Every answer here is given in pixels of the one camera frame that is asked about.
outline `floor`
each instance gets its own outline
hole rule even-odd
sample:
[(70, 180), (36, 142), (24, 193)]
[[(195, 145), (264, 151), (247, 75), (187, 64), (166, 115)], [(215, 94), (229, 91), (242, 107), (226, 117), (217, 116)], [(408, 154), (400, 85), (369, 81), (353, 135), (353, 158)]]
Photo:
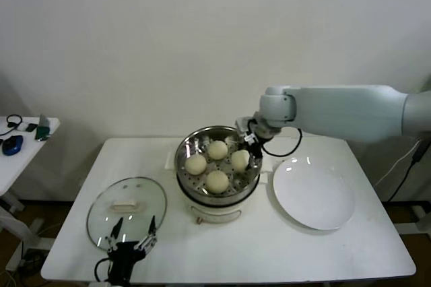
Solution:
[[(27, 202), (26, 209), (17, 214), (17, 218), (21, 221), (30, 224), (33, 219), (39, 217), (46, 219), (42, 228), (48, 228), (42, 236), (56, 237), (60, 230), (61, 225), (55, 224), (62, 223), (67, 213), (70, 210), (71, 203), (49, 203), (49, 202)], [(414, 214), (405, 205), (386, 205), (386, 210), (394, 222), (413, 222), (415, 219)], [(398, 278), (390, 280), (379, 280), (369, 286), (385, 287), (385, 286), (409, 286), (409, 287), (422, 287), (431, 286), (431, 241), (426, 235), (410, 235), (402, 237), (410, 255), (416, 263), (417, 272), (412, 277)], [(5, 268), (7, 261), (19, 245), (19, 241), (12, 234), (6, 230), (0, 232), (0, 268)], [(41, 287), (43, 284), (48, 287), (72, 287), (77, 286), (72, 283), (65, 282), (46, 282), (39, 273), (32, 276), (23, 277), (19, 273), (14, 273), (13, 277), (16, 281), (17, 287)], [(0, 287), (14, 286), (13, 282), (9, 282), (6, 274), (0, 276)], [(309, 286), (323, 286), (322, 284), (309, 284)], [(363, 286), (363, 283), (348, 282), (348, 283), (334, 283), (331, 286)]]

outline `glass lid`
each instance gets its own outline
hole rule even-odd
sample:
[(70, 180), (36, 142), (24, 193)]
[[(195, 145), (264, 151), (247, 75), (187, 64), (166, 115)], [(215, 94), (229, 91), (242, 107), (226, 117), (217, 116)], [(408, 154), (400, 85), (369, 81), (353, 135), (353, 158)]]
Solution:
[(141, 241), (153, 216), (159, 229), (166, 213), (166, 194), (146, 177), (123, 179), (102, 192), (87, 216), (87, 233), (104, 250), (118, 242)]

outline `steamed bun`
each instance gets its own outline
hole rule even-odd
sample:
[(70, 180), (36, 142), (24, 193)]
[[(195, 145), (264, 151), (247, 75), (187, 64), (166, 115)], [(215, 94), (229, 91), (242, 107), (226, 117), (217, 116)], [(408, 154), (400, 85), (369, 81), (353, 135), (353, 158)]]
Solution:
[(189, 174), (198, 175), (207, 168), (207, 161), (201, 154), (193, 154), (186, 159), (185, 168)]
[(209, 192), (220, 194), (229, 187), (229, 178), (224, 172), (215, 170), (207, 175), (205, 184)]
[(208, 155), (211, 159), (221, 160), (228, 155), (228, 146), (223, 141), (212, 141), (208, 147)]
[(248, 166), (250, 154), (247, 150), (235, 151), (230, 157), (232, 160), (232, 168), (235, 172), (244, 172)]

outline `computer mouse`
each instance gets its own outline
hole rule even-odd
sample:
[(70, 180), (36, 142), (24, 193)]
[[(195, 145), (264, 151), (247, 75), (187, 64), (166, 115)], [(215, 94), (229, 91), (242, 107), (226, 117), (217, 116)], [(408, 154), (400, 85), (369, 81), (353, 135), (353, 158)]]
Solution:
[(6, 156), (13, 156), (20, 152), (23, 141), (24, 138), (22, 135), (12, 135), (3, 142), (1, 151), (3, 151), (3, 154)]

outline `white plate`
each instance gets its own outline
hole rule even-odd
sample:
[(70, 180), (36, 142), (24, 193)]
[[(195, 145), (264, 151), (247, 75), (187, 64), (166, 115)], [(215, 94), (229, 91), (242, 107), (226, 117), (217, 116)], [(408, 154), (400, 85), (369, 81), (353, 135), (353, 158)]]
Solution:
[(298, 222), (318, 230), (345, 224), (355, 208), (354, 194), (333, 167), (319, 159), (291, 158), (275, 171), (275, 196)]

